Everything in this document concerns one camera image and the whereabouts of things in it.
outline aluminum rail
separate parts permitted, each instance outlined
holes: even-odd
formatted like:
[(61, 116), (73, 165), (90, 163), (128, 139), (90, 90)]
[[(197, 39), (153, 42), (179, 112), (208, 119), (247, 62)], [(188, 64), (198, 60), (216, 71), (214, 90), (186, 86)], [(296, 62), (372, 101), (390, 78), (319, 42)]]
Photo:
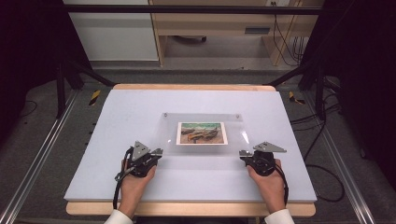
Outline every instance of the aluminum rail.
[(325, 15), (342, 13), (342, 9), (321, 7), (231, 7), (231, 6), (146, 6), (146, 5), (42, 5), (42, 10), (65, 10), (84, 13), (191, 13), (191, 14), (270, 14)]
[[(303, 91), (303, 94), (311, 110), (315, 111), (312, 92), (308, 93), (306, 91)], [(371, 211), (367, 206), (366, 201), (364, 201), (358, 185), (353, 179), (352, 174), (349, 172), (346, 163), (342, 159), (341, 154), (339, 153), (339, 150), (337, 149), (337, 146), (332, 140), (332, 136), (330, 135), (326, 127), (324, 127), (323, 129), (323, 142), (326, 145), (326, 148), (329, 152), (330, 158), (332, 159), (332, 163), (335, 170), (337, 171), (337, 174), (343, 181), (344, 187), (346, 189), (346, 195), (348, 196), (349, 201), (352, 204), (352, 207), (356, 213), (356, 216), (359, 219), (359, 222), (361, 224), (375, 224), (374, 217), (371, 214)]]
[(59, 119), (56, 119), (54, 124), (52, 125), (47, 138), (45, 139), (43, 145), (38, 150), (37, 155), (35, 156), (35, 160), (31, 164), (29, 170), (26, 172), (20, 186), (12, 197), (11, 201), (8, 203), (7, 208), (3, 211), (0, 216), (0, 224), (11, 224), (14, 222), (18, 213), (23, 206), (26, 197), (28, 196), (30, 190), (37, 179), (41, 168), (43, 167), (48, 155), (50, 154), (52, 147), (64, 126), (64, 123), (67, 117), (72, 110), (74, 102), (76, 101), (78, 96), (78, 91), (72, 91), (69, 99), (67, 101), (67, 107)]

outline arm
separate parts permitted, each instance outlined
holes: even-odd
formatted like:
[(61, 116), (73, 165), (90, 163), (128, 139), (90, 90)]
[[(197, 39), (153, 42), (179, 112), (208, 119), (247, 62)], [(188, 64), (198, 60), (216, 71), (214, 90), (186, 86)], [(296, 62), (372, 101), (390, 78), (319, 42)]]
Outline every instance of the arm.
[[(280, 160), (276, 160), (276, 164), (280, 167)], [(260, 195), (267, 204), (270, 216), (268, 216), (265, 221), (268, 224), (294, 223), (284, 203), (284, 183), (280, 174), (278, 172), (273, 172), (268, 176), (261, 176), (250, 166), (247, 167), (247, 171), (254, 182), (256, 182)]]
[(132, 224), (134, 211), (143, 196), (146, 185), (154, 177), (156, 166), (153, 166), (144, 178), (127, 175), (121, 184), (121, 202), (118, 210), (114, 210), (105, 224)]

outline white cabinet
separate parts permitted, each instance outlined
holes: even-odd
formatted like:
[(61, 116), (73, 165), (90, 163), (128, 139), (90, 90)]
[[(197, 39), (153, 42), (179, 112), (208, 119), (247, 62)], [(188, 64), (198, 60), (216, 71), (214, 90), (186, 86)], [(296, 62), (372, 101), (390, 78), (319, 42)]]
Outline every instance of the white cabinet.
[[(147, 5), (147, 0), (64, 0), (65, 4)], [(158, 61), (149, 13), (69, 13), (90, 61)]]

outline white panel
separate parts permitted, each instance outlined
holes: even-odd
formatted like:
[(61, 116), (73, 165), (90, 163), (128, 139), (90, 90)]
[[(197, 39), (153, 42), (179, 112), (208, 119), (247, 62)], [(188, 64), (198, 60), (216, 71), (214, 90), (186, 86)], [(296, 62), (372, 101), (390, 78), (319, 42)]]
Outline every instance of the white panel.
[[(153, 138), (163, 113), (240, 114), (252, 146), (268, 141), (287, 150), (275, 157), (282, 160), (290, 202), (316, 200), (278, 92), (138, 90), (108, 95), (66, 200), (111, 201), (125, 151), (136, 140), (155, 149), (153, 143), (158, 141)], [(143, 201), (260, 201), (257, 186), (239, 159), (239, 148), (230, 150), (234, 153), (212, 157), (164, 152)]]
[[(65, 4), (147, 5), (147, 0), (64, 0)], [(158, 61), (148, 13), (70, 13), (90, 61)]]

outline transparent acrylic sheet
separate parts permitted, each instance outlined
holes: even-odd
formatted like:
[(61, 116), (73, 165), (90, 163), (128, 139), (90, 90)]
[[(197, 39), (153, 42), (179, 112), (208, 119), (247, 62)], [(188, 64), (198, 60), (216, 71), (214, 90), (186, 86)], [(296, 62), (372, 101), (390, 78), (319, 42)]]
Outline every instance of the transparent acrylic sheet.
[[(177, 131), (180, 122), (223, 123), (227, 144), (178, 145)], [(244, 163), (239, 159), (239, 150), (249, 150), (248, 134), (240, 114), (162, 113), (152, 143), (155, 143), (155, 148), (163, 149), (163, 158), (158, 169), (241, 170)]]

